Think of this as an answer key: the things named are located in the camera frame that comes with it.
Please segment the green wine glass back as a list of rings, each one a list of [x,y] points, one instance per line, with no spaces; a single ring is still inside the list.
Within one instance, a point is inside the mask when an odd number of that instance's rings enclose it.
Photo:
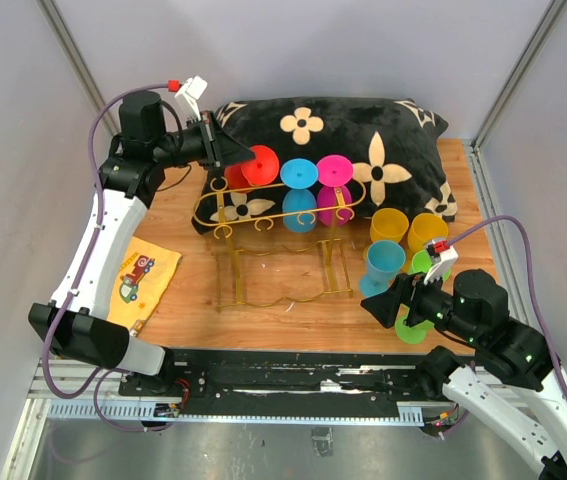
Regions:
[[[426,320],[417,326],[409,327],[406,324],[407,314],[397,318],[394,329],[398,338],[406,344],[416,345],[425,340],[427,334],[434,329],[434,323]]]

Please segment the green wine glass front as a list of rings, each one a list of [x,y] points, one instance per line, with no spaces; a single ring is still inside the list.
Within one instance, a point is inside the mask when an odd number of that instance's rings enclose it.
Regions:
[[[409,268],[410,274],[423,274],[425,278],[425,274],[431,267],[432,263],[430,258],[425,250],[421,250],[417,252],[411,261],[411,266]],[[451,270],[442,278],[443,281],[446,281],[451,276]]]

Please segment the yellow wine glass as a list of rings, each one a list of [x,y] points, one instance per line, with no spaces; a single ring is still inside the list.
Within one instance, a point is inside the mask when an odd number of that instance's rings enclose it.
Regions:
[[[412,253],[417,253],[435,238],[446,238],[449,234],[447,223],[432,213],[417,215],[408,230],[407,244]]]
[[[400,210],[383,208],[371,218],[370,238],[373,242],[389,240],[400,243],[409,229],[409,220]]]

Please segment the blue wine glass front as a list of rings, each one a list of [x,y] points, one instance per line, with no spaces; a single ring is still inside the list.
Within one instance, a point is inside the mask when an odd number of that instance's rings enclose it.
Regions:
[[[359,281],[359,291],[364,297],[385,292],[403,268],[406,254],[403,248],[391,240],[374,242],[364,255],[365,274]]]

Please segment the red wine glass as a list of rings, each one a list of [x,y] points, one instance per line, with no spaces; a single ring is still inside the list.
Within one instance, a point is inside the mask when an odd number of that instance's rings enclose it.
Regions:
[[[280,170],[277,154],[264,145],[254,145],[250,150],[255,154],[254,159],[224,170],[224,177],[230,189],[262,187],[276,180]]]

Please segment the green wine glass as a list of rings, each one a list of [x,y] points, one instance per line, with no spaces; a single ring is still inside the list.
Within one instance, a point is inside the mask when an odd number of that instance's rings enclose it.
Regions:
[[[425,340],[427,334],[434,329],[434,323],[426,320],[417,326],[409,327],[406,324],[407,314],[397,318],[394,329],[398,338],[406,344],[416,345]]]
[[[425,250],[421,250],[417,252],[411,261],[411,266],[409,268],[410,274],[423,274],[425,278],[425,274],[431,267],[432,263],[430,258]],[[443,281],[446,281],[451,276],[451,270],[442,278]]]

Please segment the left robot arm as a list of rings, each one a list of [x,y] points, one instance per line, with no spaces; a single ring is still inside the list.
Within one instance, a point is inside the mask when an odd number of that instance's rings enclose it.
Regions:
[[[212,170],[255,157],[209,111],[176,132],[167,131],[162,88],[140,87],[114,98],[121,133],[108,159],[92,167],[95,195],[88,224],[61,284],[47,303],[33,304],[28,314],[44,343],[44,360],[56,354],[103,369],[134,372],[158,396],[176,386],[172,355],[107,319],[127,246],[166,169],[196,162]]]

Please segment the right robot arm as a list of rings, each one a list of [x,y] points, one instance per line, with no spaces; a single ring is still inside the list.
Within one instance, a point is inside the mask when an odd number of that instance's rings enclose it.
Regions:
[[[383,327],[395,325],[406,307],[410,326],[433,322],[475,351],[476,362],[509,387],[529,408],[524,414],[494,393],[452,351],[437,346],[416,367],[416,387],[429,400],[444,397],[475,416],[541,479],[567,479],[567,380],[549,342],[537,329],[511,317],[507,291],[481,269],[466,270],[453,291],[422,274],[400,274],[361,307]]]

